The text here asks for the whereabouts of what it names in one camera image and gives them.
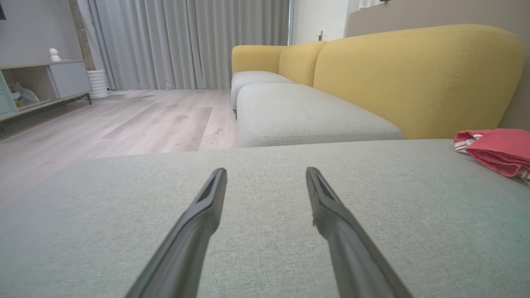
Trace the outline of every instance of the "cabinet door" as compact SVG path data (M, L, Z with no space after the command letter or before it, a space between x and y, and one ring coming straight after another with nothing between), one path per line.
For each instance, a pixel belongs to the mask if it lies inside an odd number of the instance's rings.
M52 64L50 73L59 98L88 93L92 90L84 63Z
M0 71L0 116L3 117L17 111L15 101L11 96L11 90L9 90L4 80L4 75Z

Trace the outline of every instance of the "white vase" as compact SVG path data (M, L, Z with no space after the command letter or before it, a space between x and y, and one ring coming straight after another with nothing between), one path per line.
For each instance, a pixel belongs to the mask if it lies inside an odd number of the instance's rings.
M91 99L103 99L109 97L109 91L107 90L107 76L105 70L100 71L87 71L89 74L90 86L92 92L90 92Z

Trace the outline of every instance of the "sheer curtain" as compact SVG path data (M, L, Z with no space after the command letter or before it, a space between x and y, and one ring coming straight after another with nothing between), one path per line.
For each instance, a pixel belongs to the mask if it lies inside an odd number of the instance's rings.
M89 0L111 87L229 88L236 45L286 45L289 0Z

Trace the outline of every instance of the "pink towel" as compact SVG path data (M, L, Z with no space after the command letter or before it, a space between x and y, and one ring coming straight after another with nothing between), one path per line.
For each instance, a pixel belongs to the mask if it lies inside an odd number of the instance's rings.
M465 130L456 134L455 150L469 154L503 176L519 176L530 185L530 132L504 128Z

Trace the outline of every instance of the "gray cushion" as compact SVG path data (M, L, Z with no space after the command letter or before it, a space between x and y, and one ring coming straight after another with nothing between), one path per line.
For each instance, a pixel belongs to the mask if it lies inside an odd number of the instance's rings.
M123 297L211 171L228 184L199 297L337 297L312 225L316 166L415 297L530 293L530 188L451 140L123 156L0 208L1 297Z
M247 71L235 73L232 76L232 89L230 94L232 98L232 108L237 109L237 94L239 93L239 90L248 84L256 83L288 84L293 82L284 76L272 72Z
M248 85L237 102L240 147L403 139L385 119L306 85Z

